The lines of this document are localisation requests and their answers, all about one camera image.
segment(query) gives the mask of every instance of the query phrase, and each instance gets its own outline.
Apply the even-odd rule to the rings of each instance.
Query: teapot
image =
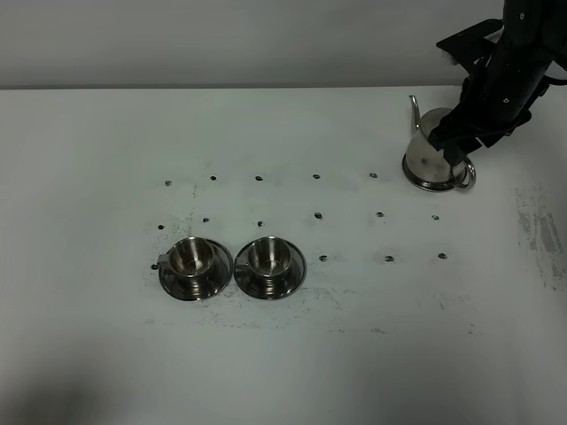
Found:
[[[429,143],[429,135],[441,119],[452,110],[449,108],[432,109],[420,117],[415,96],[410,96],[412,104],[413,135],[408,150],[402,160],[402,169],[406,177],[418,188],[429,191],[451,189],[470,190],[477,180],[477,172],[468,157],[450,166],[443,157],[444,150],[436,151]]]

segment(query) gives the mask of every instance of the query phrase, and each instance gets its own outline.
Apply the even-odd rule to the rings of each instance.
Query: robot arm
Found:
[[[491,35],[501,32],[494,44]],[[555,61],[567,68],[567,0],[506,0],[502,21],[489,19],[438,43],[468,72],[461,101],[429,142],[454,166],[482,144],[490,147],[531,118],[550,85]]]

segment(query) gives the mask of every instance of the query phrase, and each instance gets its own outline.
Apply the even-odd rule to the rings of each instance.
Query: white table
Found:
[[[3,397],[83,374],[104,424],[564,423],[566,92],[430,194],[408,95],[459,91],[1,92]],[[188,234],[282,236],[307,278],[177,301],[151,264]]]

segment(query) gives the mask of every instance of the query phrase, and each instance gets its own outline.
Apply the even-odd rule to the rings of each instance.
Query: wall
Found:
[[[0,86],[459,83],[502,0],[2,0]]]

